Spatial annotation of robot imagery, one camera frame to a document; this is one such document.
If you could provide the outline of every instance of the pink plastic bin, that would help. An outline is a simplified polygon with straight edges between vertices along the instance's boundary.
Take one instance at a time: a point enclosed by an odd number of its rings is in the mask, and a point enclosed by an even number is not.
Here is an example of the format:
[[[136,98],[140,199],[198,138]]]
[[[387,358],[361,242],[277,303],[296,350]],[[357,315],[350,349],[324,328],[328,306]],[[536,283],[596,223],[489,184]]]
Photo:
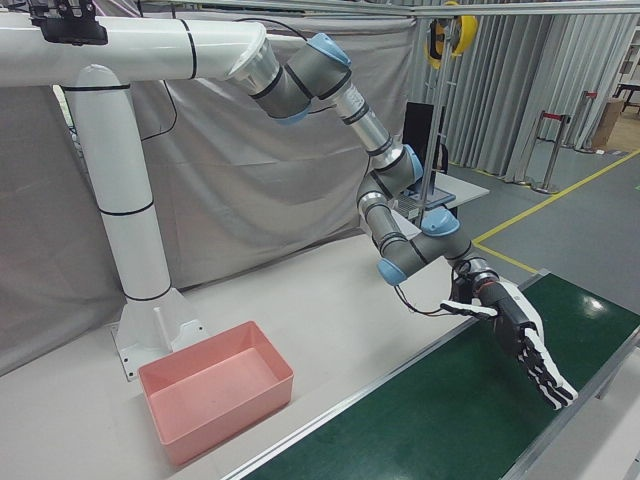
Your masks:
[[[255,322],[144,365],[160,443],[180,465],[291,400],[293,371]]]

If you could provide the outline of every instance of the green conveyor belt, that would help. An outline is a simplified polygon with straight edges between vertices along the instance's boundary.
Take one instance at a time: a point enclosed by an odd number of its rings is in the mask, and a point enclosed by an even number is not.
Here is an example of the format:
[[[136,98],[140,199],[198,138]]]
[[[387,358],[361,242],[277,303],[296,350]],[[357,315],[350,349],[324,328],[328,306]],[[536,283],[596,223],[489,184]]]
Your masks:
[[[577,389],[640,324],[554,275],[525,293]],[[478,322],[247,478],[498,479],[555,415]]]

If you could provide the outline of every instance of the white table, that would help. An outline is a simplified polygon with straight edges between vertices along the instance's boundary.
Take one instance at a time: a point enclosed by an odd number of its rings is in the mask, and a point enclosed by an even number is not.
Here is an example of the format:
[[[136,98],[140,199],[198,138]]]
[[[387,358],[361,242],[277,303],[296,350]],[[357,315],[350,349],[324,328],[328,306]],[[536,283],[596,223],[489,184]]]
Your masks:
[[[362,391],[460,324],[411,314],[378,276],[364,235],[188,292],[209,332],[255,320],[295,372],[282,411],[187,466],[172,467],[139,381],[108,326],[0,378],[2,477],[219,479]],[[405,283],[431,309],[449,293],[442,259]]]
[[[456,196],[455,200],[446,203],[449,209],[457,208],[464,203],[484,197],[490,193],[486,188],[440,172],[436,172],[436,187],[445,192],[453,193]]]

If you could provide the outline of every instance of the cable reel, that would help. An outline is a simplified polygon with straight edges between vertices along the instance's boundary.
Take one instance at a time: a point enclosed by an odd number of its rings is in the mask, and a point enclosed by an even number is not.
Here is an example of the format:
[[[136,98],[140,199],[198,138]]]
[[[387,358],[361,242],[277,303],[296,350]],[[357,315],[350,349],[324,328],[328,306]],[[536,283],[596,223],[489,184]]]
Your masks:
[[[458,2],[449,0],[444,5],[458,5]],[[424,45],[424,56],[429,64],[438,70],[444,51],[445,26],[447,20],[436,19],[431,22],[429,38]],[[478,32],[478,20],[473,15],[460,15],[453,19],[451,24],[451,55],[459,57],[471,44]]]

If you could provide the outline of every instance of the blue joint cap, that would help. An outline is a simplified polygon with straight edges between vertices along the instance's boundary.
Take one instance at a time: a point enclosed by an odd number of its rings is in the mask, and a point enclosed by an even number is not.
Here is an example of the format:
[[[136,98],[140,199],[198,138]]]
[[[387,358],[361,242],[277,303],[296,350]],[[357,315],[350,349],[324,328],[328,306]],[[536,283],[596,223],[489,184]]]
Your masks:
[[[336,62],[340,62],[345,67],[351,66],[351,59],[326,33],[318,33],[314,35],[313,38],[307,42],[307,45],[315,48],[320,53],[324,53],[327,57],[332,58]]]
[[[300,120],[306,117],[307,113],[309,113],[310,108],[311,108],[311,104],[307,105],[305,109],[302,110],[300,113],[296,113],[295,115],[291,115],[290,117],[287,117],[287,118],[274,118],[274,120],[278,122],[280,125],[293,125],[294,123],[298,123]]]
[[[422,232],[429,237],[444,237],[455,233],[460,228],[460,221],[444,207],[438,207],[422,219]]]
[[[411,148],[406,143],[404,145],[404,148],[407,149],[407,152],[409,152],[409,157],[411,158],[411,165],[413,166],[412,183],[415,183],[422,178],[422,175],[424,174],[424,167],[422,166],[422,162],[418,158],[418,155],[416,155],[416,152],[413,151],[413,148]]]
[[[393,285],[394,287],[400,285],[407,279],[404,272],[400,270],[395,263],[391,260],[387,260],[386,258],[383,258],[378,262],[378,272],[380,272],[380,275],[382,275],[385,282],[389,285]]]

